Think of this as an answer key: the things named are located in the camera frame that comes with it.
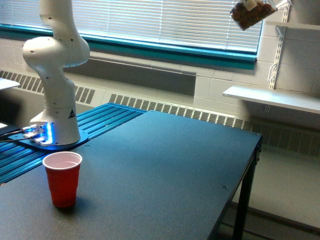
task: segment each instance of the white shelf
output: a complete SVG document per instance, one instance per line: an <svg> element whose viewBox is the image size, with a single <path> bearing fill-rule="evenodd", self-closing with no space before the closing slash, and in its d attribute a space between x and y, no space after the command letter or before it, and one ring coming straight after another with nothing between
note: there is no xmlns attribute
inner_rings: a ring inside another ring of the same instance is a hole
<svg viewBox="0 0 320 240"><path fill-rule="evenodd" d="M20 84L16 81L11 81L8 79L4 79L0 77L0 90L14 88L19 86Z"/></svg>
<svg viewBox="0 0 320 240"><path fill-rule="evenodd" d="M232 86L222 94L250 102L320 114L320 97L260 87Z"/></svg>
<svg viewBox="0 0 320 240"><path fill-rule="evenodd" d="M291 22L279 22L279 21L266 21L267 25L274 25L278 27L286 27L290 29L304 29L304 30L318 30L320 31L320 25L310 25Z"/></svg>

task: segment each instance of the table leg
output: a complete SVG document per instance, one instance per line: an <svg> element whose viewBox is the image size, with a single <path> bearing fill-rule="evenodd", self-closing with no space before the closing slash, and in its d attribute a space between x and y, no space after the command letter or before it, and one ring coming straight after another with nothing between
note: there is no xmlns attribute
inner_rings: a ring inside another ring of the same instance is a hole
<svg viewBox="0 0 320 240"><path fill-rule="evenodd" d="M241 185L238 208L235 217L233 230L233 240L242 240L246 223L247 210L249 206L252 183L254 180L255 169L257 164L257 154L253 156L249 169L244 175Z"/></svg>

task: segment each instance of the window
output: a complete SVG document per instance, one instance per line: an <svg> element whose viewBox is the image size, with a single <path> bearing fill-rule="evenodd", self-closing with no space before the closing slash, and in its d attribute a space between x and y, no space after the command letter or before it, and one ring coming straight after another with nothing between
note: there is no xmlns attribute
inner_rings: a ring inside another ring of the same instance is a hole
<svg viewBox="0 0 320 240"><path fill-rule="evenodd" d="M242 31L232 0L73 0L80 33L197 49L257 52L261 24ZM46 28L38 0L0 0L0 23Z"/></svg>

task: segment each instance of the window sill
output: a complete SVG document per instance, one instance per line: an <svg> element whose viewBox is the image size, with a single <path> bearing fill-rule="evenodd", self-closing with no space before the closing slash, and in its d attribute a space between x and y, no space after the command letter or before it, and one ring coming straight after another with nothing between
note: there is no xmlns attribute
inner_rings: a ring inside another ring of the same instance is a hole
<svg viewBox="0 0 320 240"><path fill-rule="evenodd" d="M39 36L52 36L52 34L52 31L48 29L0 24L0 38L31 39ZM81 36L95 51L178 62L185 65L196 64L204 67L220 66L253 70L257 58L255 54L250 53L172 46L88 34L81 34Z"/></svg>

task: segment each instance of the blue extrusion platform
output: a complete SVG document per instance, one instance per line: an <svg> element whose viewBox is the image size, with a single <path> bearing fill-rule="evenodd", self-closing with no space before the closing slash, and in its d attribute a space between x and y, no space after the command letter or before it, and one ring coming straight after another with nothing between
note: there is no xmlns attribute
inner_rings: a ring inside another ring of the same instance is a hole
<svg viewBox="0 0 320 240"><path fill-rule="evenodd" d="M146 111L107 103L77 116L79 130L91 140L128 122ZM0 184L6 183L42 164L48 152L29 148L18 143L0 143Z"/></svg>

